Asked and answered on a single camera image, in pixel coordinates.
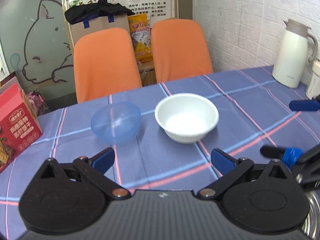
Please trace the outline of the translucent blue plastic bowl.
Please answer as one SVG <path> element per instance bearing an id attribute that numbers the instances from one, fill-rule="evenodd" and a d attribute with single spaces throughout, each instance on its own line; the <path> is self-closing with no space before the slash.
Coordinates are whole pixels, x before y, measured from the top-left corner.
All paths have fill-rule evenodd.
<path id="1" fill-rule="evenodd" d="M 125 101 L 112 103 L 93 115 L 91 130 L 108 144 L 121 144 L 135 137 L 140 119 L 141 113 L 135 104 Z"/>

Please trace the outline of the white plastic bowl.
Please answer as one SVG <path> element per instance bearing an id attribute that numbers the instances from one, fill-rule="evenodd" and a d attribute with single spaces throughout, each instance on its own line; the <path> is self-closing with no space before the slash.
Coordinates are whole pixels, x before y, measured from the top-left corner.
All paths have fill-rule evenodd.
<path id="1" fill-rule="evenodd" d="M 155 119 L 167 136 L 181 144 L 202 140 L 219 122 L 217 107 L 207 98 L 179 93 L 161 100 Z"/>

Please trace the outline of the white container beside thermos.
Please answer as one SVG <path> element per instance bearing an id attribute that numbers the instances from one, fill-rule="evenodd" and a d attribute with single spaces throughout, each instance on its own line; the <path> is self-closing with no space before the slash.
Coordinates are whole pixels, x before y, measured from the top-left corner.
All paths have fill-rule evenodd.
<path id="1" fill-rule="evenodd" d="M 312 66 L 312 76 L 306 89 L 308 99 L 313 99 L 320 94 L 320 62 L 316 59 Z"/>

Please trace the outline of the white thermos jug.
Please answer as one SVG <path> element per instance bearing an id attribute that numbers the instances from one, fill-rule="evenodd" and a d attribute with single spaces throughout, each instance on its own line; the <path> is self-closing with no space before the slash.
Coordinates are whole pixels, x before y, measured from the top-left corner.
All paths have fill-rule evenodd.
<path id="1" fill-rule="evenodd" d="M 309 27 L 289 19 L 281 38 L 277 59 L 272 70 L 276 81 L 289 88 L 297 88 L 307 63 L 315 60 L 318 41 Z"/>

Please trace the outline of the blue plaid tablecloth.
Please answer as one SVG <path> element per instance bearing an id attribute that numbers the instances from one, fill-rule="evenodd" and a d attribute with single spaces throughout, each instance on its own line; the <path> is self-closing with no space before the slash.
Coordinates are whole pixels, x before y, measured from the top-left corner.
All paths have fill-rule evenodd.
<path id="1" fill-rule="evenodd" d="M 109 103 L 129 101 L 141 111 L 135 139 L 116 145 L 116 161 L 106 176 L 123 187 L 199 191 L 218 177 L 210 167 L 214 148 L 256 163 L 266 163 L 265 144 L 304 151 L 319 143 L 319 114 L 293 112 L 292 100 L 305 98 L 306 87 L 290 89 L 273 79 L 271 67 L 219 72 L 161 83 L 58 109 L 40 116 L 42 137 L 1 173 L 1 233 L 17 239 L 25 231 L 18 202 L 29 182 L 50 157 L 70 163 L 107 147 L 91 130 L 91 118 Z M 219 111 L 217 127 L 195 144 L 172 141 L 157 124 L 154 111 L 165 97 L 193 93 L 208 98 Z"/>

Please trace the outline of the stainless steel bowl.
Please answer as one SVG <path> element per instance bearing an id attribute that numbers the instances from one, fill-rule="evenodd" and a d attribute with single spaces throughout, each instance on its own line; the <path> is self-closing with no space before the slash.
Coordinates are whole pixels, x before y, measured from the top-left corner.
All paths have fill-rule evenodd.
<path id="1" fill-rule="evenodd" d="M 319 196 L 315 191 L 306 193 L 310 204 L 310 211 L 302 226 L 302 231 L 311 239 L 319 239 L 320 233 L 320 207 Z"/>

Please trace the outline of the red cracker box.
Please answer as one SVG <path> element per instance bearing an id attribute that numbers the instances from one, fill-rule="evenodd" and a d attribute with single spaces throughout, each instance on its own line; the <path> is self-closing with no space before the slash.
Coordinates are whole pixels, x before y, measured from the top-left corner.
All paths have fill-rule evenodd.
<path id="1" fill-rule="evenodd" d="M 1 94 L 1 171 L 42 136 L 37 115 L 18 84 Z"/>

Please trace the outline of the pink floral bag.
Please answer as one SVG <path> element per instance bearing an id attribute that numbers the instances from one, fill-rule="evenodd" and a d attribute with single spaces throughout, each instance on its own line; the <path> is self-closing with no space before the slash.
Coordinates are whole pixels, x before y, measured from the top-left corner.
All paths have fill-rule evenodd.
<path id="1" fill-rule="evenodd" d="M 28 102 L 37 116 L 41 116 L 50 112 L 43 94 L 39 90 L 32 91 L 27 94 Z"/>

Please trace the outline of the right orange chair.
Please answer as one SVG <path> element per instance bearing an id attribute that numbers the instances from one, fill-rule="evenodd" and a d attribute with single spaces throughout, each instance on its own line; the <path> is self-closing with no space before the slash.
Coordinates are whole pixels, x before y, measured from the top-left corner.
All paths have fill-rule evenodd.
<path id="1" fill-rule="evenodd" d="M 213 73 L 204 33 L 193 20 L 156 22 L 151 29 L 151 45 L 157 83 Z"/>

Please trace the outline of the orange chair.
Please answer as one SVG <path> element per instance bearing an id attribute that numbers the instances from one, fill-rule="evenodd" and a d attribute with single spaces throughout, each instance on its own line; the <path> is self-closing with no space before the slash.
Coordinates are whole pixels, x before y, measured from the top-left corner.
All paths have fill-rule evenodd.
<path id="1" fill-rule="evenodd" d="M 73 62 L 78 103 L 142 87 L 132 40 L 123 28 L 80 38 Z"/>
<path id="2" fill-rule="evenodd" d="M 157 83 L 213 73 L 204 33 L 193 20 L 156 22 L 151 29 L 151 45 Z"/>

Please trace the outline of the left orange chair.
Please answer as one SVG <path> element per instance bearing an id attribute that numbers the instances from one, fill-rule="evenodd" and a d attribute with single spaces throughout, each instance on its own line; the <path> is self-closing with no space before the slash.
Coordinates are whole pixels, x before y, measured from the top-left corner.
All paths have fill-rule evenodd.
<path id="1" fill-rule="evenodd" d="M 123 28 L 80 38 L 73 62 L 78 103 L 142 87 L 132 40 Z"/>

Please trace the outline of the yellow snack bag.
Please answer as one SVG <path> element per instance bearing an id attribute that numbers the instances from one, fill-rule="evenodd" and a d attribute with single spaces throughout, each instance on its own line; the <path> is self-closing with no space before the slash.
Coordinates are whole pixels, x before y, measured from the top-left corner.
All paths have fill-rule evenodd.
<path id="1" fill-rule="evenodd" d="M 136 60 L 145 63 L 152 60 L 150 18 L 147 14 L 128 17 L 130 36 Z"/>

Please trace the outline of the black cloth on box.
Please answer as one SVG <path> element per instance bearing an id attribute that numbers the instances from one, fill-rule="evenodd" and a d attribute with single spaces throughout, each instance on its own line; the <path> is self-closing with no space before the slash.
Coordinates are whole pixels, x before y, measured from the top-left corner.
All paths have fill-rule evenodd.
<path id="1" fill-rule="evenodd" d="M 122 6 L 120 3 L 112 4 L 107 0 L 98 0 L 97 3 L 75 5 L 65 11 L 65 18 L 71 25 L 91 20 L 97 17 L 117 16 L 127 14 L 127 16 L 135 15 L 135 13 Z"/>

